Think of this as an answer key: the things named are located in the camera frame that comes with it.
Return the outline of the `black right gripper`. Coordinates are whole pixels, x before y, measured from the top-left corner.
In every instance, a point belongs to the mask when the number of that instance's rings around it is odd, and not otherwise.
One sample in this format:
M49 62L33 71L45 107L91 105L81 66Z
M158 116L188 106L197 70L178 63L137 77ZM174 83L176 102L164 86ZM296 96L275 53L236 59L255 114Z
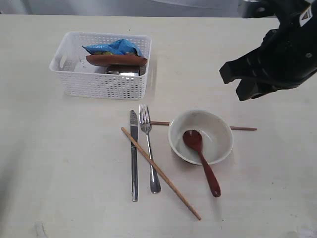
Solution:
M317 72L317 2L278 0L279 27L261 45L219 70L224 84L241 79L240 101L300 86Z

